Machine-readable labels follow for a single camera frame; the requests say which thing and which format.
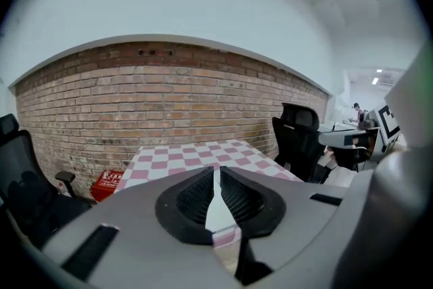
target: checkered tablecloth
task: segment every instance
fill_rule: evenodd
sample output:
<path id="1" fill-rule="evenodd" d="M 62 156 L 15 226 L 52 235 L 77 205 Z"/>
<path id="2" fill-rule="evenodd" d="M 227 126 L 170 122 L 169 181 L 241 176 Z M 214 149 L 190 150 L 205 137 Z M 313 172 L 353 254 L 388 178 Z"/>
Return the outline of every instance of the checkered tablecloth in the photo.
<path id="1" fill-rule="evenodd" d="M 129 163 L 115 192 L 204 166 L 213 166 L 216 170 L 219 170 L 220 166 L 236 166 L 263 175 L 299 181 L 291 172 L 245 141 L 230 139 L 154 148 L 141 147 Z"/>

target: office chair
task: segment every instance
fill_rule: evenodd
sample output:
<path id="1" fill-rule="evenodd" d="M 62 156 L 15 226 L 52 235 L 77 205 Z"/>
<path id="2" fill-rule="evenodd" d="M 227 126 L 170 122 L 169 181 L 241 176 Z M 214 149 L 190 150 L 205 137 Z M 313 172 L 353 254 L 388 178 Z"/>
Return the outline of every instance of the office chair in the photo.
<path id="1" fill-rule="evenodd" d="M 10 113 L 6 116 L 0 117 L 0 141 L 7 134 L 13 133 L 14 131 L 18 131 L 20 125 L 16 120 L 15 116 Z"/>
<path id="2" fill-rule="evenodd" d="M 283 106 L 281 119 L 272 118 L 279 149 L 275 162 L 281 166 L 288 162 L 295 176 L 319 183 L 321 179 L 315 175 L 315 170 L 325 149 L 318 141 L 319 118 L 310 108 L 287 103 Z"/>
<path id="3" fill-rule="evenodd" d="M 72 173 L 55 176 L 75 197 Z M 0 198 L 21 232 L 40 248 L 59 228 L 90 208 L 87 203 L 59 194 L 37 162 L 30 133 L 12 131 L 0 140 Z"/>

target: red brick wall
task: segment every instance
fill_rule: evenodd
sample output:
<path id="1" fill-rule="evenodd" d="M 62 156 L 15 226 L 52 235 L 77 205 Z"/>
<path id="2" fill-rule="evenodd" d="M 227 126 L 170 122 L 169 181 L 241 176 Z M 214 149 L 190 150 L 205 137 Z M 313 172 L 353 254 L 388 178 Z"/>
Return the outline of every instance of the red brick wall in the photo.
<path id="1" fill-rule="evenodd" d="M 85 196 L 104 169 L 125 169 L 140 146 L 238 138 L 274 157 L 271 117 L 281 103 L 308 105 L 323 118 L 327 101 L 268 64 L 174 43 L 70 55 L 20 81 L 16 97 L 46 176 L 72 171 Z"/>

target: desk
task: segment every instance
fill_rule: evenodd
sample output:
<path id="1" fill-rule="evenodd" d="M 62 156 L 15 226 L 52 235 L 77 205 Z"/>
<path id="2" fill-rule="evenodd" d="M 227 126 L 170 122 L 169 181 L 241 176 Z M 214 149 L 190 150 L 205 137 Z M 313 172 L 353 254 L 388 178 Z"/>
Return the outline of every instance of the desk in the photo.
<path id="1" fill-rule="evenodd" d="M 214 198 L 208 209 L 206 228 L 213 232 L 217 256 L 224 266 L 234 273 L 241 231 L 221 198 L 219 167 L 236 166 L 280 179 L 301 181 L 262 152 L 245 141 L 236 139 L 155 148 L 142 147 L 129 163 L 115 193 L 137 184 L 203 166 L 214 167 Z"/>

